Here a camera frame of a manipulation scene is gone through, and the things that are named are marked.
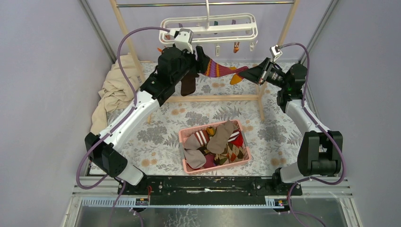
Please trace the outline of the magenta yellow sock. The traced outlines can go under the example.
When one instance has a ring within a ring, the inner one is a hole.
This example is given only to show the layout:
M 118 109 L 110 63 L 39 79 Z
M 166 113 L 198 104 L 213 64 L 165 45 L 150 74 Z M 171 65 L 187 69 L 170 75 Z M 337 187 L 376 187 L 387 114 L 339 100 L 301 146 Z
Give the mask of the magenta yellow sock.
M 232 75 L 230 85 L 236 85 L 244 79 L 239 75 L 239 73 L 247 69 L 249 69 L 248 66 L 242 66 L 240 68 L 226 67 L 215 62 L 214 60 L 210 60 L 207 64 L 205 72 L 203 72 L 202 74 L 210 78 L 220 78 L 223 76 Z
M 208 154 L 205 156 L 206 162 L 203 165 L 204 168 L 211 168 L 211 167 L 215 167 L 216 164 L 214 162 L 214 158 L 215 156 L 213 154 Z

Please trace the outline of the dark brown sock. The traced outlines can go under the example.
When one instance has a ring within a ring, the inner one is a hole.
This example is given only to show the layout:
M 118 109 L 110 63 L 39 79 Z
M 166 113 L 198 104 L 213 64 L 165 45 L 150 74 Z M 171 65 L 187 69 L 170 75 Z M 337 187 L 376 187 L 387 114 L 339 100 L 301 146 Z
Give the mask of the dark brown sock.
M 196 90 L 196 78 L 198 73 L 188 72 L 181 80 L 181 96 L 193 94 Z

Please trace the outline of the green striped sock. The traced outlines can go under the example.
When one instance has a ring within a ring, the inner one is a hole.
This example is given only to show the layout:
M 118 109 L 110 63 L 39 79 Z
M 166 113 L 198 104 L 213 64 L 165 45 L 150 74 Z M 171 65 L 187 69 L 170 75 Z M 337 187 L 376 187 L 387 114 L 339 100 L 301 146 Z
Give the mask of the green striped sock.
M 205 129 L 205 131 L 206 131 L 206 133 L 207 133 L 210 137 L 213 137 L 214 135 L 216 135 L 217 129 L 214 128 L 214 127 L 207 127 L 207 128 Z

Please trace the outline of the cream patterned sock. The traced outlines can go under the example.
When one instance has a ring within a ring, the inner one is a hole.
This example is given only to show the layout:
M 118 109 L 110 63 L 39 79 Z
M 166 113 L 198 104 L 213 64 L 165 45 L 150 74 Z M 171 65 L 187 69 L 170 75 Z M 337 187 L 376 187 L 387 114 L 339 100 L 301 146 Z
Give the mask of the cream patterned sock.
M 246 150 L 230 142 L 226 144 L 224 151 L 220 154 L 216 154 L 214 158 L 214 162 L 217 166 L 228 165 L 244 160 L 247 160 Z

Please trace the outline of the red bear sock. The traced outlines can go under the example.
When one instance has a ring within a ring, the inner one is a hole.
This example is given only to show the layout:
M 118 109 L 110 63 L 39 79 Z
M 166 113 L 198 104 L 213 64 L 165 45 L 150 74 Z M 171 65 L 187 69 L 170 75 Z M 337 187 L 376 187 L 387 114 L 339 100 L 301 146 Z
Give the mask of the red bear sock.
M 244 144 L 244 139 L 241 133 L 233 140 L 231 141 L 232 144 L 236 145 L 237 147 L 242 147 Z

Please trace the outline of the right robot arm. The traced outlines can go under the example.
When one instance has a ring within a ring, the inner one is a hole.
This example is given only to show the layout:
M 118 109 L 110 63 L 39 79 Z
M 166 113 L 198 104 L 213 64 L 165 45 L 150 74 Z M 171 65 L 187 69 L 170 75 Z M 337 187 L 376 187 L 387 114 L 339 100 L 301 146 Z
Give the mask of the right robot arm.
M 296 63 L 287 72 L 266 58 L 259 65 L 238 73 L 238 76 L 258 85 L 265 82 L 280 88 L 277 105 L 295 123 L 303 134 L 297 161 L 276 172 L 271 188 L 283 195 L 290 189 L 290 183 L 312 179 L 316 175 L 333 176 L 342 168 L 343 136 L 331 131 L 312 113 L 304 99 L 302 88 L 306 83 L 307 68 Z

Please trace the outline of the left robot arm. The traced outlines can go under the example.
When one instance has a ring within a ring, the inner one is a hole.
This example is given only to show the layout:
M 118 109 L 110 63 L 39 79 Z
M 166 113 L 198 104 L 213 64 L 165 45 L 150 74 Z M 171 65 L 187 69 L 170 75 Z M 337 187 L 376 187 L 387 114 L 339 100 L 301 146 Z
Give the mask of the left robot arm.
M 194 52 L 175 46 L 165 48 L 154 71 L 135 92 L 133 102 L 100 133 L 87 134 L 86 158 L 110 177 L 125 181 L 133 193 L 142 194 L 147 187 L 146 174 L 120 153 L 122 146 L 136 128 L 175 93 L 182 79 L 206 72 L 209 61 L 202 46 L 196 46 Z

